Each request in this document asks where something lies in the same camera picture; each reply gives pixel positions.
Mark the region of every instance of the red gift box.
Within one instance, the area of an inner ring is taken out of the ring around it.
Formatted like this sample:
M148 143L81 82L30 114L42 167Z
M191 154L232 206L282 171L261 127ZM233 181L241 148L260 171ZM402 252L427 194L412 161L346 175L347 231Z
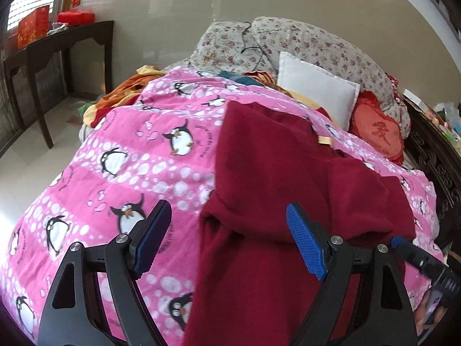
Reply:
M18 25L18 49L47 36L49 29L50 6L42 6L35 9Z
M87 25L94 21L95 14L87 10L73 9L58 14L58 22L68 23L69 26Z

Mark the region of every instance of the metal screw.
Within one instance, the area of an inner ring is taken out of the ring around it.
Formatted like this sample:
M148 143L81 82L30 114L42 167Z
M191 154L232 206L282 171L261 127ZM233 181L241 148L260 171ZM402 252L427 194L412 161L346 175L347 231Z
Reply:
M383 254L385 254L387 251L389 251L389 249L387 248L386 245L377 245L377 250L379 252L382 252Z
M339 235L333 235L333 237L331 237L331 243L333 243L334 245L342 245L343 244L343 239L339 236Z
M115 241L117 243L125 243L128 240L128 235L126 234L119 234L115 237Z
M78 251L80 249L82 245L79 243L79 242L74 242L72 243L71 245L71 251L72 252L75 252L75 251Z

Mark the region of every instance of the floral headboard cover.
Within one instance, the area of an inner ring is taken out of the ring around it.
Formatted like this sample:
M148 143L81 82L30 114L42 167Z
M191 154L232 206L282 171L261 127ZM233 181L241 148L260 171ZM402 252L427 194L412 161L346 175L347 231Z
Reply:
M276 17L257 17L252 23L215 22L188 59L166 70L178 65L215 74L256 69L276 79L282 51L372 91L383 112L399 123L403 138L408 136L410 117L404 105L397 103L386 73L359 48L308 23Z

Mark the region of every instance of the black cord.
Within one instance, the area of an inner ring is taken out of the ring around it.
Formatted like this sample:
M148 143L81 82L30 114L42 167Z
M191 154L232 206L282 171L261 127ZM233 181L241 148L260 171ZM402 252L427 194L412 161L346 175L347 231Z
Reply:
M243 47L244 47L244 48L241 50L240 53L242 54L242 53L245 52L247 49L259 49L259 50L261 51L261 56L260 56L260 58L259 58L259 61L256 63L255 67L254 67L253 70L252 70L252 71L255 71L256 68L259 66L260 62L262 61L262 57L264 56L264 51L262 50L262 48L261 48L261 46L260 46L259 44L258 44L257 47L247 47L247 46L246 46L247 43L246 43L246 41L245 41L245 34L246 34L246 33L248 32L248 30L251 28L251 23L250 23L250 22L245 22L245 23L248 23L249 26L248 26L248 27L242 32L242 34L241 34L241 39L242 39L242 41L243 41Z

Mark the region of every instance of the pink blanket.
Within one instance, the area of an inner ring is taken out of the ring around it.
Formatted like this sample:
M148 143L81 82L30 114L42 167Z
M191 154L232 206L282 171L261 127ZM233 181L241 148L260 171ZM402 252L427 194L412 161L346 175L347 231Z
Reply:
M151 270L137 283L167 343L181 343L194 292L198 216L214 188L216 143L230 100L258 102L308 118L319 135L333 139L334 148L383 176L401 178L415 217L415 243L442 258L432 240L435 192L422 172L390 163L323 115L277 91L175 68L151 81L134 106L110 112L15 227L8 257L0 267L0 292L32 340L69 245L107 243L118 233L129 232L158 200L166 199L173 209L170 229ZM112 332L122 338L104 275L100 284ZM407 267L405 285L417 306L428 280Z

